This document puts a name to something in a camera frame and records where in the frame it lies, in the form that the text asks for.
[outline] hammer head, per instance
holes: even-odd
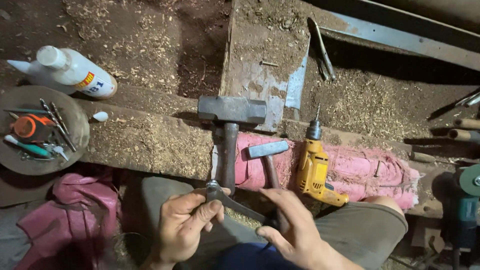
[[[263,124],[267,104],[263,100],[241,97],[200,96],[197,111],[200,119]]]
[[[267,143],[262,145],[250,146],[247,148],[248,155],[251,159],[272,156],[275,154],[280,154],[288,150],[287,141],[278,141],[273,143]]]

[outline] hammer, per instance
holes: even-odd
[[[220,184],[229,188],[230,195],[233,195],[239,123],[263,124],[267,115],[267,104],[264,100],[243,97],[200,96],[197,112],[200,119],[224,122],[225,161]]]
[[[280,188],[278,181],[278,174],[276,172],[275,164],[273,162],[273,155],[280,154],[288,150],[287,141],[278,141],[273,143],[266,143],[262,145],[255,145],[248,147],[248,155],[251,159],[263,157],[266,163],[266,170],[268,178],[270,178],[270,185],[272,188]]]

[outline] hand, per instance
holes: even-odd
[[[281,231],[268,226],[257,229],[257,234],[271,242],[282,256],[297,266],[313,269],[361,269],[335,251],[318,233],[313,216],[291,191],[260,189],[284,214],[286,222]]]
[[[230,194],[228,188],[223,191]],[[200,242],[200,231],[211,231],[211,220],[215,218],[222,222],[224,218],[224,208],[219,200],[202,204],[205,201],[204,188],[168,198],[160,212],[160,241],[145,263],[149,266],[144,264],[144,269],[171,269],[177,262],[185,261],[195,253]]]

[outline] pink cloth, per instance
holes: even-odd
[[[265,136],[240,133],[237,141],[237,159],[235,162],[235,183],[237,187],[258,190],[266,186],[264,163],[261,159],[248,159],[246,148],[282,140]],[[282,188],[296,187],[296,170],[303,142],[287,140],[288,151],[275,155],[275,166]],[[323,145],[329,156],[327,180],[341,194],[348,194],[350,201],[382,195],[389,196],[402,209],[408,209],[418,203],[417,182],[420,174],[398,159],[394,154],[381,149],[352,148],[345,146]],[[380,161],[379,177],[374,177]],[[408,184],[401,187],[382,187],[383,185]]]
[[[91,265],[88,269],[97,269],[104,239],[113,235],[117,223],[117,193],[112,190],[111,175],[98,179],[68,173],[54,184],[53,194],[57,200],[45,203],[17,223],[32,246],[16,269],[51,267],[54,257],[71,245]]]

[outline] white glue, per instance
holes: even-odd
[[[45,86],[53,90],[57,90],[67,95],[71,95],[77,91],[73,86],[66,86],[56,82],[52,76],[52,70],[38,61],[31,63],[25,61],[7,60],[8,64],[25,73],[28,81],[35,86]]]
[[[51,77],[67,86],[98,99],[107,99],[117,91],[113,76],[72,49],[43,46],[36,53],[37,61],[52,69]]]

